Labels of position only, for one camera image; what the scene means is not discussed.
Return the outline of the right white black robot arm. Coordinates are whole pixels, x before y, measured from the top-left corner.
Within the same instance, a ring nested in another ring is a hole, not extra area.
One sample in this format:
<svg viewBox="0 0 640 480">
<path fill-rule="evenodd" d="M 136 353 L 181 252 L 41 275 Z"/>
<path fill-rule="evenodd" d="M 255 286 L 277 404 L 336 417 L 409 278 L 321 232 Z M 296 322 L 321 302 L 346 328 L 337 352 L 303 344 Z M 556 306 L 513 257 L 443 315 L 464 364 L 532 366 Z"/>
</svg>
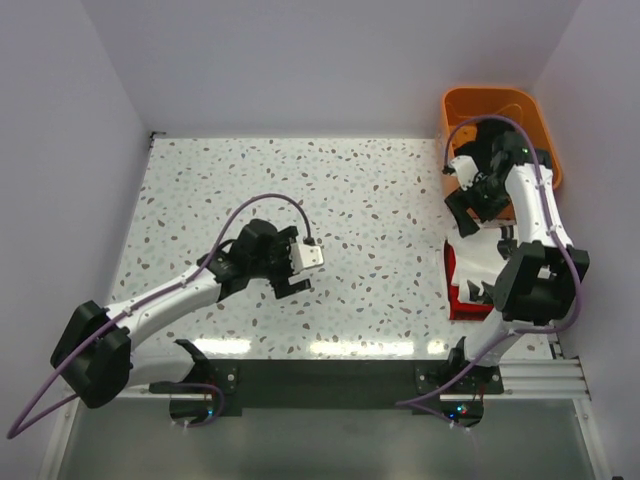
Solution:
<svg viewBox="0 0 640 480">
<path fill-rule="evenodd" d="M 511 205 L 517 243 L 496 280 L 485 285 L 493 308 L 479 333 L 463 337 L 441 368 L 440 387 L 469 392 L 488 382 L 503 355 L 523 335 L 551 332 L 550 322 L 570 326 L 579 310 L 579 287 L 589 268 L 585 250 L 574 246 L 562 225 L 553 195 L 551 158 L 514 130 L 496 136 L 487 169 L 469 155 L 447 163 L 459 188 L 445 204 L 462 237 L 478 233 Z"/>
</svg>

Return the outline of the white t shirt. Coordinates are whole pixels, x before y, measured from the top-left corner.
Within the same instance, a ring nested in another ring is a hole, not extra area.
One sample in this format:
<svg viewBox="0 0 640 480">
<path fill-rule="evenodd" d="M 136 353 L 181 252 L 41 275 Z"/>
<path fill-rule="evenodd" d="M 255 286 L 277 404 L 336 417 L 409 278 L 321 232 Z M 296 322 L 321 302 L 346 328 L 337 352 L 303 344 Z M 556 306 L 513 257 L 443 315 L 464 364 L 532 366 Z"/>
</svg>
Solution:
<svg viewBox="0 0 640 480">
<path fill-rule="evenodd" d="M 463 304 L 492 305 L 490 290 L 518 246 L 514 224 L 490 224 L 475 234 L 462 237 L 454 227 L 446 236 L 452 248 L 455 266 L 451 285 Z"/>
</svg>

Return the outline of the black garment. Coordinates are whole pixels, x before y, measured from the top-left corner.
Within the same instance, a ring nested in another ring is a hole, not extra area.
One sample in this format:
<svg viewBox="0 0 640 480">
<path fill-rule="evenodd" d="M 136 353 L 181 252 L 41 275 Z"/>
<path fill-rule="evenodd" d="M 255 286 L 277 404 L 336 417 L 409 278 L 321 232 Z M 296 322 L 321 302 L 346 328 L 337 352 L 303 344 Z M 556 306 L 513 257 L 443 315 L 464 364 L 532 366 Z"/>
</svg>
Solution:
<svg viewBox="0 0 640 480">
<path fill-rule="evenodd" d="M 455 156 L 470 156 L 479 171 L 490 171 L 492 160 L 492 145 L 494 141 L 506 132 L 513 131 L 513 127 L 499 119 L 486 119 L 477 123 L 476 136 L 473 140 L 454 149 Z"/>
</svg>

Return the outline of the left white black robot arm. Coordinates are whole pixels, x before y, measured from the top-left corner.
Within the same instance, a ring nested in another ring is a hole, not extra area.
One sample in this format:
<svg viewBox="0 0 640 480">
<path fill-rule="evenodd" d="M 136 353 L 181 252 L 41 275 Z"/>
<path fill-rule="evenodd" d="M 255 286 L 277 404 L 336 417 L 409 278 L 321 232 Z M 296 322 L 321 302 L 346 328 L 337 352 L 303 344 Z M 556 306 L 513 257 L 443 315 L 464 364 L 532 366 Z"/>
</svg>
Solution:
<svg viewBox="0 0 640 480">
<path fill-rule="evenodd" d="M 100 408 L 123 389 L 149 382 L 131 356 L 158 331 L 199 309 L 265 280 L 282 299 L 310 288 L 299 276 L 324 263 L 312 238 L 254 219 L 234 239 L 219 243 L 194 266 L 145 294 L 108 306 L 94 301 L 73 312 L 50 363 L 89 408 Z"/>
</svg>

